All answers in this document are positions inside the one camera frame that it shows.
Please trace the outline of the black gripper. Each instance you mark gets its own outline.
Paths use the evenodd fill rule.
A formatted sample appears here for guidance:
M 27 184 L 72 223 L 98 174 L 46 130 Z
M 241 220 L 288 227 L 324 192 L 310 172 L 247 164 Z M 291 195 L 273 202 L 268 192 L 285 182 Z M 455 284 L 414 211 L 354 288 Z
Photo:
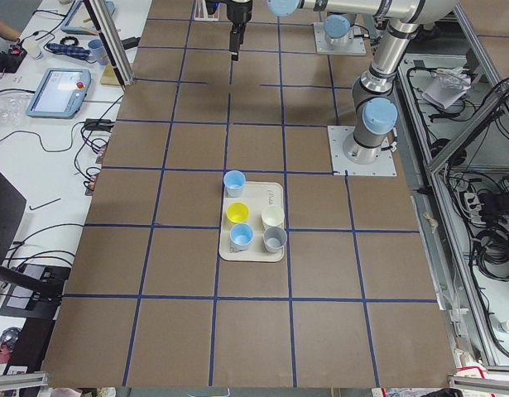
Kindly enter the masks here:
M 227 18 L 233 24 L 229 35 L 229 52 L 231 60 L 237 61 L 244 42 L 245 24 L 252 19 L 253 0 L 226 0 L 225 3 Z

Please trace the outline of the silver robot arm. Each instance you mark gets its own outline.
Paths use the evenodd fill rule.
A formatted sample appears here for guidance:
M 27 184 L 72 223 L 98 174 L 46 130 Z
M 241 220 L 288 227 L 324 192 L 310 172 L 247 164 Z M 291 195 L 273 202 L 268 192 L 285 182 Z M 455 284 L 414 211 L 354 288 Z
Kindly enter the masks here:
M 354 13 L 329 13 L 323 24 L 325 40 L 330 45 L 349 44 L 356 20 Z
M 297 9 L 315 12 L 363 14 L 387 17 L 386 32 L 373 60 L 354 83 L 352 95 L 357 126 L 343 143 L 343 153 L 355 164 L 370 165 L 382 151 L 382 143 L 396 124 L 398 111 L 388 99 L 393 79 L 406 47 L 419 26 L 438 21 L 456 6 L 455 1 L 269 1 L 271 12 L 286 17 Z

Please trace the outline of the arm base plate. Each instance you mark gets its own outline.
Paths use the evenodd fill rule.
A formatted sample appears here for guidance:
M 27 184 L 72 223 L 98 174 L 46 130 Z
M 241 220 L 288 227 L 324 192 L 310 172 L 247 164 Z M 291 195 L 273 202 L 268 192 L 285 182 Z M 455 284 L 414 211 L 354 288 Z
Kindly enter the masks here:
M 360 147 L 353 126 L 328 126 L 332 170 L 341 176 L 396 177 L 392 149 L 385 137 L 375 149 Z
M 361 30 L 345 18 L 316 22 L 313 28 L 317 54 L 365 56 Z

